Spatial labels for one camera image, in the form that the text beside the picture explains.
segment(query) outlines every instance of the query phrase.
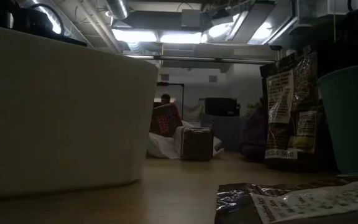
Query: white fabric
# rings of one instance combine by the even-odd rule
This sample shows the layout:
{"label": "white fabric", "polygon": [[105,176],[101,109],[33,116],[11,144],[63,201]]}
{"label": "white fabric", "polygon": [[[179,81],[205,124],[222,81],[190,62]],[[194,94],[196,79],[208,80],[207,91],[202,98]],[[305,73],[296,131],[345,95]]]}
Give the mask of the white fabric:
{"label": "white fabric", "polygon": [[[184,127],[194,127],[192,124],[182,121]],[[149,144],[147,152],[158,158],[180,159],[180,133],[184,127],[178,127],[174,138],[166,138],[158,134],[149,133]],[[224,152],[222,141],[214,136],[213,157],[219,157]]]}
{"label": "white fabric", "polygon": [[187,121],[199,121],[202,112],[204,112],[204,103],[200,103],[194,107],[185,105],[183,119]]}
{"label": "white fabric", "polygon": [[200,128],[201,124],[200,122],[192,122],[192,121],[181,121],[184,125],[184,127],[195,127]]}
{"label": "white fabric", "polygon": [[158,158],[180,159],[175,150],[173,138],[166,138],[158,134],[149,133],[149,145],[147,152]]}

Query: packaging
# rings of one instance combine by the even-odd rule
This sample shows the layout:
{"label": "packaging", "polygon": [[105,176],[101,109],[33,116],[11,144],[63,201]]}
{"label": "packaging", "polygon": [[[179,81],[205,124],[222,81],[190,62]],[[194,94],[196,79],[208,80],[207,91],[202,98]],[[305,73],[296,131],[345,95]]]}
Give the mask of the packaging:
{"label": "packaging", "polygon": [[265,161],[272,167],[315,169],[318,112],[317,58],[309,48],[260,68],[265,77],[268,138]]}
{"label": "packaging", "polygon": [[182,160],[208,161],[213,156],[214,134],[210,128],[177,127],[175,149]]}
{"label": "packaging", "polygon": [[183,126],[175,104],[159,106],[153,109],[150,132],[164,137],[173,137],[177,127]]}
{"label": "packaging", "polygon": [[215,224],[358,223],[358,182],[354,179],[332,178],[296,186],[220,185]]}

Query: teal trash can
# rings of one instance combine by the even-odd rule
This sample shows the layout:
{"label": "teal trash can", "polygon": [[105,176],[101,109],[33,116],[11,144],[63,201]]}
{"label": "teal trash can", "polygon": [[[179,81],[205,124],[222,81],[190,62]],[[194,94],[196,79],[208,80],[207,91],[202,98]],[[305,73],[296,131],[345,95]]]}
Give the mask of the teal trash can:
{"label": "teal trash can", "polygon": [[318,88],[338,169],[343,174],[358,172],[358,66],[321,77]]}

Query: desk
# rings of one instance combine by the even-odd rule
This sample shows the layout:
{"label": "desk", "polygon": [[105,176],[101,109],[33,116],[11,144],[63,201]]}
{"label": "desk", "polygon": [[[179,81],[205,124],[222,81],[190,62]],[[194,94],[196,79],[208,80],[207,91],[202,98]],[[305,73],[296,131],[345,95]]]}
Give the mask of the desk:
{"label": "desk", "polygon": [[218,185],[300,184],[323,178],[293,174],[224,154],[210,162],[147,159],[144,179],[94,190],[0,200],[0,223],[213,223]]}

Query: purple bag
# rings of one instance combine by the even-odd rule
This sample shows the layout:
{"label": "purple bag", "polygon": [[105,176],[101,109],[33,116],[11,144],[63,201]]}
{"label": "purple bag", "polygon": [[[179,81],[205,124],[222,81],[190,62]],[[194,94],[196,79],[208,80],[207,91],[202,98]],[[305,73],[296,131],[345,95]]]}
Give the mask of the purple bag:
{"label": "purple bag", "polygon": [[263,108],[257,108],[248,121],[241,126],[239,136],[240,153],[252,161],[265,159],[267,133]]}

